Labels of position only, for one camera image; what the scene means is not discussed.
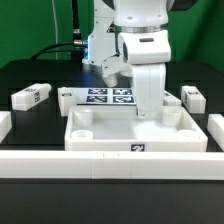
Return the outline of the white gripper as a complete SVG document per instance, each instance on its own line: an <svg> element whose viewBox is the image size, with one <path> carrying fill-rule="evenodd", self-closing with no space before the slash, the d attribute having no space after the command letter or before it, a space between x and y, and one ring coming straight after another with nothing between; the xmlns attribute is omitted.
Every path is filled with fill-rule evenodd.
<svg viewBox="0 0 224 224"><path fill-rule="evenodd" d="M166 79L164 62L171 59L168 31L124 33L118 35L119 53L132 66L133 92L137 115L151 119L161 110Z"/></svg>

